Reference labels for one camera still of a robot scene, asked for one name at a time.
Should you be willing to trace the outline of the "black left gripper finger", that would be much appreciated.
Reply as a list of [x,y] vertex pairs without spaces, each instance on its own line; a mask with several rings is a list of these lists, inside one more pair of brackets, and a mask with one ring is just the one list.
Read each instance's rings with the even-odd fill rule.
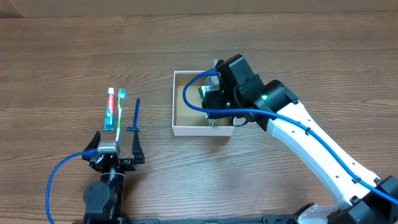
[[134,162],[136,164],[144,164],[145,156],[139,142],[138,131],[134,132],[133,142],[132,142],[132,154],[134,156]]
[[[97,131],[93,137],[93,139],[90,141],[90,143],[86,146],[86,148],[83,150],[84,152],[96,149],[101,141],[101,133],[100,131]],[[89,161],[91,158],[91,154],[84,154],[82,155],[82,159],[85,161]]]

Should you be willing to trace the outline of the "clear soap pump bottle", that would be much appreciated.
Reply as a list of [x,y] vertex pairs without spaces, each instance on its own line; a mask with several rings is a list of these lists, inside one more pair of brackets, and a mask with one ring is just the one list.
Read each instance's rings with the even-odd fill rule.
[[[213,65],[214,65],[214,67],[216,67],[216,65],[218,64],[218,62],[219,62],[219,59],[218,59],[218,58],[216,58],[216,59],[213,60]],[[217,77],[217,76],[207,76],[207,77],[205,78],[205,85],[206,85],[206,86],[216,86],[216,85],[219,85],[218,77]]]

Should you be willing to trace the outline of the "red green toothpaste tube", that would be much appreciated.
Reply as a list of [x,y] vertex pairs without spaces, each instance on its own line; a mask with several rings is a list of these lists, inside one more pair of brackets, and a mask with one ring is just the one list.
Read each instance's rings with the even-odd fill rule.
[[103,122],[103,131],[114,130],[114,88],[108,88],[106,108]]

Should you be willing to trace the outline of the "green white soap packet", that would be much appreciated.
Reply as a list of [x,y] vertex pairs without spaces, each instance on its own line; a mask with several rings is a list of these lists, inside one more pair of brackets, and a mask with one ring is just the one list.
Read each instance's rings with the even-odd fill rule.
[[[205,106],[205,103],[206,103],[206,100],[205,100],[206,93],[211,92],[211,91],[216,91],[216,90],[219,90],[218,85],[203,85],[203,86],[199,87],[198,91],[200,94],[202,106]],[[208,113],[205,113],[205,119],[208,121],[209,126],[212,128],[215,124],[216,119],[211,119],[209,117]]]

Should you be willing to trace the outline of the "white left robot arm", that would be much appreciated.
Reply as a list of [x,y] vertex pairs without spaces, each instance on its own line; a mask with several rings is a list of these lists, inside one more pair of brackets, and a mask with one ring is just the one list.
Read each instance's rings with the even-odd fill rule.
[[132,223],[122,212],[125,173],[135,171],[138,164],[145,163],[138,132],[134,132],[132,158],[120,158],[119,142],[101,141],[97,131],[87,145],[82,159],[99,172],[100,180],[87,185],[83,192],[86,206],[84,223]]

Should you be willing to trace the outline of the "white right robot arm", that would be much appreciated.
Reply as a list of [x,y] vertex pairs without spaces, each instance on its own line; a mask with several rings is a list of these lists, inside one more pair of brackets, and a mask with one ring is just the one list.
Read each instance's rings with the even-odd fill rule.
[[309,203],[287,223],[397,223],[397,179],[382,179],[355,161],[282,82],[263,83],[241,54],[219,60],[202,76],[218,81],[202,92],[202,112],[257,123],[290,148],[331,195],[332,205]]

